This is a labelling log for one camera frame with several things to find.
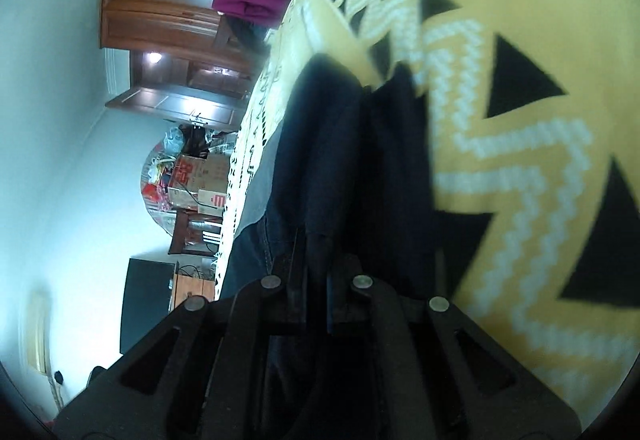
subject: wooden door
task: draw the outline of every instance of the wooden door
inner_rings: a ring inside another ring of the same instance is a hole
[[[178,85],[136,86],[106,104],[108,108],[146,113],[221,131],[240,129],[246,105],[245,99]]]
[[[158,62],[150,62],[147,53],[133,51],[129,63],[132,86],[175,84],[237,99],[250,94],[254,86],[247,73],[168,55],[163,55]]]

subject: plastic bag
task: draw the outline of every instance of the plastic bag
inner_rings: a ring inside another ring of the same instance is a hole
[[[164,135],[164,152],[167,155],[172,155],[176,157],[184,146],[184,135],[180,131],[180,128],[173,127]]]
[[[231,154],[236,149],[237,140],[237,133],[228,133],[223,136],[214,137],[209,143],[209,153],[231,157]]]
[[[146,211],[169,234],[174,231],[175,211],[169,201],[167,186],[174,163],[175,158],[165,154],[164,143],[160,142],[146,157],[140,174],[140,192]]]

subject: white zigzag pattern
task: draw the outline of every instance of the white zigzag pattern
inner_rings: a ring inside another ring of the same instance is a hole
[[[425,43],[433,43],[446,37],[455,36],[460,32],[459,28],[452,24],[432,29],[430,35],[425,38]],[[521,130],[508,131],[500,135],[487,137],[466,137],[464,131],[468,128],[468,119],[473,114],[472,102],[476,99],[473,88],[477,83],[474,81],[473,57],[475,54],[469,53],[469,44],[465,47],[467,51],[466,61],[463,61],[465,70],[461,73],[460,97],[456,102],[458,111],[452,116],[452,121],[459,129],[459,132],[452,135],[454,144],[462,152],[473,153],[478,159],[489,159],[498,155],[506,155],[524,151],[524,149],[539,149],[556,144],[564,145],[570,156],[570,162],[562,172],[564,185],[556,192],[559,207],[548,216],[548,233],[540,239],[541,253],[531,261],[530,274],[521,280],[520,292],[523,296],[522,303],[512,309],[511,323],[517,333],[523,333],[527,338],[527,343],[531,348],[542,348],[545,352],[560,354],[563,356],[592,357],[596,360],[606,360],[609,362],[619,362],[622,364],[622,380],[628,373],[631,365],[638,355],[638,344],[632,338],[623,336],[607,336],[604,334],[593,334],[589,331],[577,332],[569,328],[561,329],[556,325],[542,324],[537,321],[530,321],[526,317],[526,310],[532,306],[538,298],[540,289],[548,280],[548,270],[558,261],[558,247],[566,240],[566,222],[575,217],[577,208],[575,200],[584,190],[582,172],[591,167],[591,162],[585,153],[585,147],[593,142],[591,132],[581,119],[566,121],[561,118],[554,118],[550,121],[540,121],[534,125]],[[432,82],[437,84],[438,75],[441,68],[433,67],[432,71],[436,77]],[[447,91],[438,92],[440,96],[446,96]],[[439,104],[444,106],[447,101],[440,99]],[[478,176],[478,173],[444,173],[444,176],[436,175],[436,186],[444,191],[450,192],[486,192],[486,182],[490,177]],[[454,179],[447,175],[465,175]],[[505,180],[511,178],[513,173],[504,175]],[[508,231],[505,236],[505,248],[494,256],[494,269],[484,273],[484,287],[474,292],[474,303],[467,309],[468,314],[477,319],[487,315],[491,305],[500,295],[504,282],[513,273],[512,263],[519,257],[519,246],[524,239],[530,237],[530,228],[527,226],[536,216],[526,211],[521,211],[514,215],[514,230]],[[563,394],[568,399],[579,398],[583,395],[583,387],[588,384],[588,375],[579,375],[578,372],[562,372],[556,370],[551,372],[541,371],[540,376],[548,384],[554,384],[562,388]],[[554,382],[561,379],[561,384]],[[584,424],[588,424],[600,412],[610,396],[615,393],[620,385],[614,385],[606,398],[599,401],[598,405],[588,412],[580,410],[580,418]]]
[[[346,20],[367,9],[360,21],[358,38],[374,43],[388,32],[394,60],[408,63],[414,71],[415,85],[424,87],[429,67],[420,28],[420,0],[335,0],[336,5],[343,2]]]
[[[486,194],[518,191],[522,210],[513,216],[513,229],[504,235],[504,248],[494,256],[494,268],[482,275],[484,287],[474,292],[474,303],[465,309],[473,319],[489,314],[504,283],[513,276],[513,263],[522,254],[522,244],[531,237],[531,223],[540,214],[538,198],[546,191],[546,180],[538,167],[504,167],[476,173],[438,173],[435,185],[444,192]]]
[[[453,60],[454,56],[447,48],[439,48],[426,53],[426,68],[435,72],[433,85],[429,90],[430,141],[433,149],[436,149],[440,142],[441,121],[445,117],[447,94],[451,90],[450,79],[453,77],[453,70],[450,65]]]
[[[340,4],[345,0],[336,0]],[[412,0],[348,0],[345,6],[345,16],[351,18],[364,7],[370,8],[375,4],[376,9],[367,9],[363,17],[361,27],[367,23],[366,37],[380,38],[388,30],[386,15],[393,15],[392,9],[406,5]],[[369,20],[369,11],[375,12]],[[469,120],[473,116],[474,102],[478,98],[476,87],[478,86],[478,73],[481,69],[480,46],[483,43],[482,25],[475,20],[463,20],[443,24],[433,29],[425,30],[422,34],[422,48],[418,48],[414,34],[420,33],[419,26],[412,32],[411,23],[398,24],[394,19],[392,44],[396,61],[406,59],[410,62],[422,55],[422,62],[418,66],[418,72],[414,80],[418,85],[424,85],[428,73],[432,74],[430,99],[431,118],[434,121],[432,132],[436,139],[433,145],[438,145],[437,137],[440,134],[440,123],[444,119],[444,108],[448,103],[448,94],[451,90],[451,78],[453,75],[452,62],[455,56],[448,49],[437,49],[425,52],[424,48],[432,43],[445,38],[463,34],[466,43],[463,46],[465,55],[461,58],[463,71],[460,74],[458,86],[459,97],[455,101],[456,111],[452,115],[452,122],[458,129],[452,135],[454,144],[463,152],[471,152],[478,159],[488,159],[498,155],[517,153],[524,149],[539,149],[540,147],[562,144],[570,156],[570,163],[564,169],[565,183],[557,191],[559,208],[548,217],[549,231],[540,239],[541,253],[531,263],[531,273],[521,283],[523,292],[523,304],[512,311],[512,325],[514,330],[526,334],[527,341],[532,348],[542,348],[546,352],[561,354],[564,356],[586,356],[597,360],[609,360],[622,362],[625,365],[624,375],[635,360],[638,346],[633,339],[622,336],[595,335],[590,332],[575,332],[571,329],[560,329],[555,325],[545,325],[526,319],[526,309],[530,308],[537,300],[540,288],[546,283],[548,270],[558,258],[558,247],[566,240],[566,222],[574,218],[577,208],[575,200],[582,193],[584,183],[582,172],[590,168],[590,161],[584,148],[589,146],[592,136],[581,119],[566,121],[565,119],[552,119],[530,125],[522,130],[508,131],[506,133],[488,137],[466,137],[469,129]],[[436,185],[444,191],[450,192],[490,192],[499,189],[515,190],[521,192],[523,210],[514,215],[512,230],[504,236],[505,247],[494,256],[494,269],[483,276],[484,287],[474,293],[474,303],[467,309],[472,317],[486,315],[499,297],[504,282],[513,275],[513,262],[521,255],[521,245],[531,236],[530,224],[539,215],[537,197],[546,189],[546,182],[530,169],[520,167],[503,168],[492,172],[481,173],[442,173],[436,175]],[[562,370],[538,369],[543,380],[549,384],[562,388],[568,399],[580,399],[584,394],[584,388],[588,386],[589,377],[580,374],[577,370],[563,372]],[[612,387],[613,394],[619,385]],[[599,412],[604,404],[594,406]],[[583,423],[587,415],[581,414]]]
[[[547,385],[561,388],[564,400],[572,407],[579,407],[581,400],[589,396],[591,377],[578,370],[559,370],[558,368],[533,368],[531,372]]]

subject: patterned bedspread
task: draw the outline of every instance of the patterned bedspread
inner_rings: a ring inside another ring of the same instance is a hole
[[[436,206],[474,251],[455,260],[455,303],[589,425],[640,350],[640,0],[293,0],[271,45],[232,157],[219,279],[308,59],[374,87],[407,62]]]

